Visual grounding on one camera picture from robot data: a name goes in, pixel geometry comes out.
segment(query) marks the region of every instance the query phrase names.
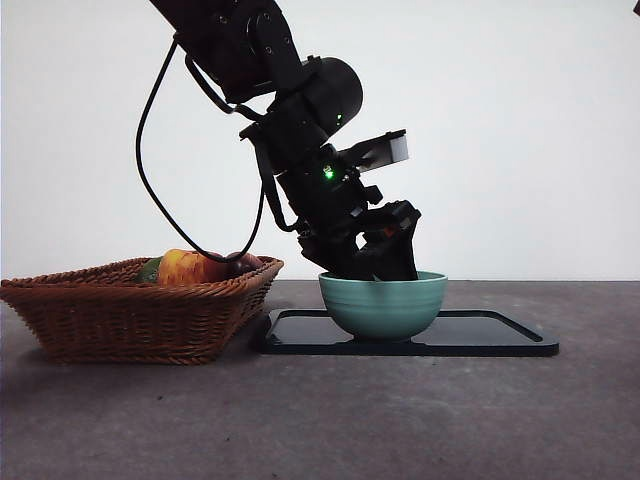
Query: teal bowl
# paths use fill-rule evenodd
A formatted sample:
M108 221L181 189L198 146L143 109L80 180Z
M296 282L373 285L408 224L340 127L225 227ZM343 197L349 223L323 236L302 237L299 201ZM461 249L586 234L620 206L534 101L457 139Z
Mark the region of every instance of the teal bowl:
M440 273L418 272L418 280L376 282L320 275L329 315L359 339L402 341L424 331L438 315L447 286Z

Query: wicker basket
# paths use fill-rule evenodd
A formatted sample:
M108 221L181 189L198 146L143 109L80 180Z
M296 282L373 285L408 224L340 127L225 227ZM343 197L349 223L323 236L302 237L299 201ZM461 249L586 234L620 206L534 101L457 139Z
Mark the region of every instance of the wicker basket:
M203 364L260 313L283 262L217 283L160 287L133 279L149 258L3 280L0 298L56 362Z

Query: black cable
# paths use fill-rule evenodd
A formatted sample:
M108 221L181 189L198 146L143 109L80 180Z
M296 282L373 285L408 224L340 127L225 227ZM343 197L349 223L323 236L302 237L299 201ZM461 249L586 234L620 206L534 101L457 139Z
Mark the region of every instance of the black cable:
M226 114L239 113L240 115L244 116L249 120L253 120L254 122L258 122L264 118L263 115L260 115L258 112L250 109L246 105L242 105L240 103L235 107L232 107L227 102L225 102L222 98L220 98L220 95L218 95L215 92L215 90L211 88L211 85L209 85L209 82L207 82L204 76L200 73L200 71L198 70L198 67L196 67L196 64L193 62L190 56L187 55L186 57L184 57L184 63L187 66L187 70L189 70L189 73L191 73L191 76L196 81L196 83L200 86L200 88L205 93L205 95L209 97L211 101L215 103L216 106L220 110L222 110L224 113Z
M144 131L144 126L145 126L145 123L147 121L147 117L149 116L149 111L151 110L151 106L153 105L153 101L155 100L156 94L158 93L158 90L160 89L160 85L162 84L162 80L164 79L164 75L167 72L167 68L169 67L169 64L171 63L171 59L173 58L173 54L175 53L177 46L178 46L178 44L174 40L173 43L171 44L171 47L169 48L169 52L167 53L167 57L165 58L164 63L162 64L162 68L160 69L160 73L158 74L158 78L156 79L156 81L155 81L155 83L153 85L153 88L151 90L151 94L149 95L149 99L147 100L147 104L145 105L144 111L142 112L142 117L140 118L140 123L138 124L138 132L136 134L136 163L137 163L137 166L138 166L138 173L140 174L140 178L142 179L142 183L144 184L145 188L147 189L147 192L149 193L149 195L151 196L151 198L153 199L155 204L158 206L158 208L160 209L162 214L169 221L171 226L173 228L175 228L175 230L180 234L180 236L182 236L182 238L185 239L187 241L187 243L189 243L189 245L191 245L195 251L197 251L201 255L203 255L203 256L211 259L211 260L214 260L216 262L219 262L219 263L233 263L233 262L239 260L240 258L242 258L249 251L249 248L251 248L251 245L253 244L253 241L256 238L256 235L258 233L258 227L260 226L260 220L262 218L262 210L263 210L263 207L264 207L264 196L265 196L264 195L264 188L261 188L261 190L260 190L260 203L258 205L258 213L257 213L257 216L256 216L255 224L253 225L253 231L251 232L251 237L249 238L249 241L247 242L247 244L245 245L245 247L242 249L242 251L239 254L234 255L233 257L224 258L224 257L216 256L216 255L211 255L209 252L207 252L207 251L203 250L202 248L200 248L193 240L191 240L191 238L189 238L189 236L184 232L184 230L182 230L182 228L180 228L180 226L176 223L176 221L173 219L173 217L171 217L171 214L169 214L167 209L164 208L164 205L162 205L162 202L156 196L155 192L153 191L153 188L151 188L151 185L149 184L149 181L147 180L147 176L145 175L144 168L142 166L142 153L141 153L141 148L140 148L141 143L142 143L142 132Z
M271 166L269 165L269 157L267 146L263 142L257 142L256 158L258 160L258 170L260 172L260 178L262 179L262 191L267 197L269 207L271 207L271 213L273 213L273 219L276 221L276 225L283 232L293 232L300 228L303 221L300 217L291 225L287 225L282 213L282 205L280 203L280 197L278 196L278 190L276 188L276 182L273 179L273 173Z

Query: black tray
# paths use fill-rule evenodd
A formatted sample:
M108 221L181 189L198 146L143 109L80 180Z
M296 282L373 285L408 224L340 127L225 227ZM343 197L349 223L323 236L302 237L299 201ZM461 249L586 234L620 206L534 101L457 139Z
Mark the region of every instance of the black tray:
M261 353L288 355L410 355L549 357L558 341L488 310L443 310L405 342L356 340L326 310L274 310L252 342Z

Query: red apple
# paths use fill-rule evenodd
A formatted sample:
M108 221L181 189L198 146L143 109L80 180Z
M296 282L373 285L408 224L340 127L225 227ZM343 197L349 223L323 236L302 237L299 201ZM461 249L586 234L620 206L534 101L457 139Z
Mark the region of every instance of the red apple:
M235 257L240 252L233 252L227 255L227 258ZM236 278L245 273L252 272L263 265L263 261L255 255L245 253L242 258L233 263L228 264L227 278Z

